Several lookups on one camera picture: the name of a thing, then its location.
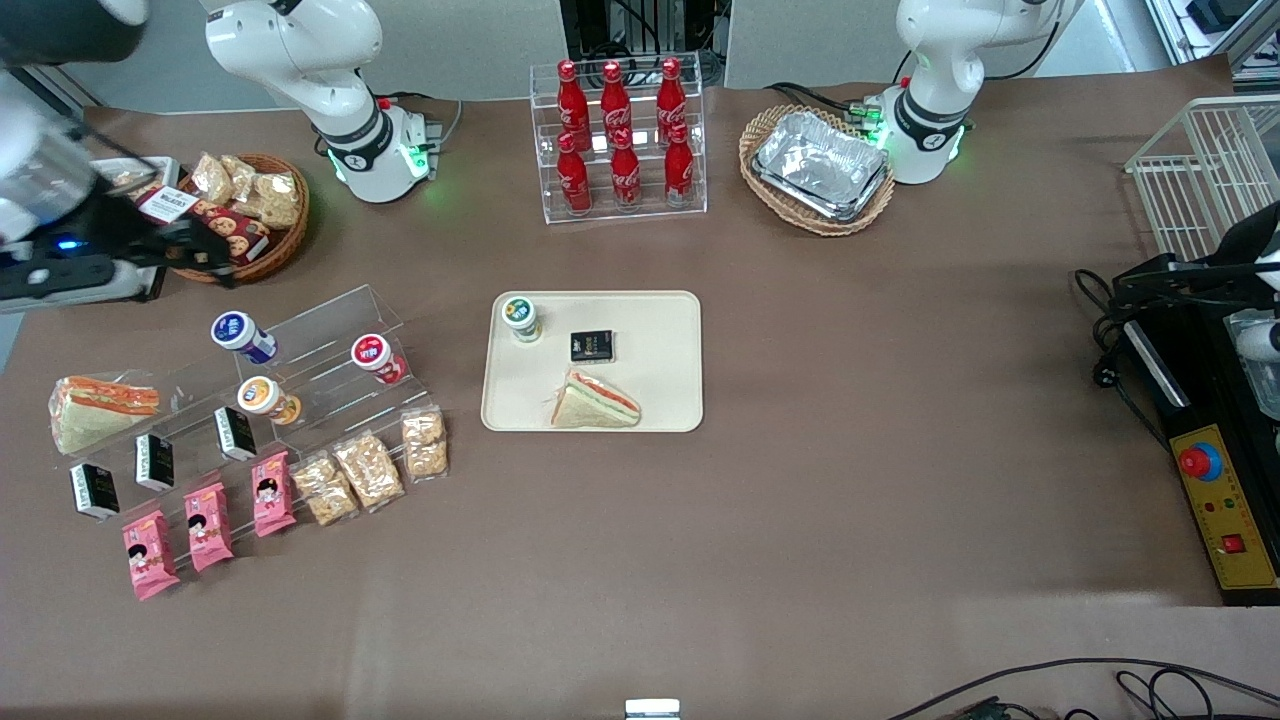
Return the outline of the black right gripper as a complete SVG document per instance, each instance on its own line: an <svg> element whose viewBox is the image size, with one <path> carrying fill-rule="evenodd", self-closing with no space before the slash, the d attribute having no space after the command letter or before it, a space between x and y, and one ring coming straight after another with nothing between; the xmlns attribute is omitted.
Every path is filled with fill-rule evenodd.
<svg viewBox="0 0 1280 720"><path fill-rule="evenodd" d="M109 275L114 261L137 268L170 266L180 252L178 274L188 281L238 286L230 246L198 218L182 217L159 225L127 197L93 188L55 220L55 274Z"/></svg>

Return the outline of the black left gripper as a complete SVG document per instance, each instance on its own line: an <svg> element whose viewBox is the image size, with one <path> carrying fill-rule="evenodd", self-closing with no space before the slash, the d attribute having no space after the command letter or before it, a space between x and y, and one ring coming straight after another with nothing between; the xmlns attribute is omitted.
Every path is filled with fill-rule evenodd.
<svg viewBox="0 0 1280 720"><path fill-rule="evenodd" d="M1272 293L1279 291L1279 201L1234 224L1213 254L1215 268L1248 270Z"/></svg>

